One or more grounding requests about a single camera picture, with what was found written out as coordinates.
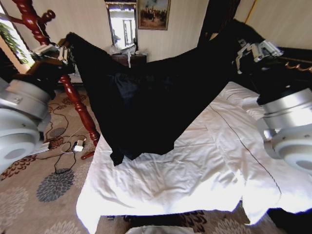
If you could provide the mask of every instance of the carved wooden post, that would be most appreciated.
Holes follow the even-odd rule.
[[[48,10],[42,17],[39,17],[33,8],[32,0],[12,0],[21,12],[21,18],[23,24],[31,30],[34,38],[40,42],[40,44],[49,44],[49,36],[45,31],[45,24],[55,18],[55,13]]]
[[[18,7],[21,12],[21,18],[18,19],[15,17],[9,16],[8,18],[16,23],[22,23],[27,28],[29,28],[34,38],[40,42],[40,44],[49,44],[49,36],[45,31],[45,25],[47,22],[51,21],[55,18],[55,13],[52,10],[48,10],[46,13],[39,17],[33,7],[32,0],[12,0]],[[70,82],[70,78],[68,75],[63,75],[60,78],[60,81],[63,83],[65,92],[69,99],[74,103],[75,109],[78,112],[81,121],[84,127],[88,130],[90,134],[90,138],[93,141],[93,144],[96,146],[99,140],[99,133],[96,130],[96,126],[88,113],[86,106],[81,102],[79,94],[74,86]],[[85,156],[82,156],[81,159],[86,159],[88,157],[93,156],[94,152],[90,152]]]
[[[78,112],[84,127],[88,130],[90,138],[96,146],[99,140],[99,133],[96,130],[96,126],[86,106],[81,102],[79,93],[71,84],[69,75],[63,75],[60,78],[60,81],[63,83],[67,96],[74,103],[75,109]]]

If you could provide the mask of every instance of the patterned carpet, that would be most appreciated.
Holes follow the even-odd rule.
[[[86,92],[80,88],[79,93],[92,114]],[[49,103],[49,111],[52,120],[45,135],[51,142],[52,150],[25,157],[1,175],[1,234],[87,233],[77,218],[76,201],[92,161],[92,158],[81,160],[80,157],[94,150],[94,146],[87,131],[81,128],[80,118],[64,92],[59,92]],[[86,138],[85,148],[76,154],[75,164],[72,153],[59,157],[61,150],[70,148],[67,141],[72,134],[71,144]],[[239,204],[234,212],[194,211],[159,216],[102,217],[97,234],[124,234],[131,227],[143,225],[192,227],[195,232],[203,234],[280,233],[267,215],[254,226],[245,226],[246,222],[248,219]]]

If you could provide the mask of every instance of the white bed sheet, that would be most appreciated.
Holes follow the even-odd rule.
[[[142,154],[114,167],[101,136],[77,202],[77,215],[90,233],[101,215],[232,211],[242,199],[254,224],[272,207],[312,207],[311,177],[266,154],[255,119],[243,109],[254,106],[227,98],[233,86],[240,88],[229,83],[163,156]]]

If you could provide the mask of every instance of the mirror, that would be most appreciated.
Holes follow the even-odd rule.
[[[106,2],[113,45],[125,49],[137,44],[137,2]]]

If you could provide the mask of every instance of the framed painting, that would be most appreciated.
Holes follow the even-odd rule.
[[[138,0],[138,28],[167,30],[170,0]]]

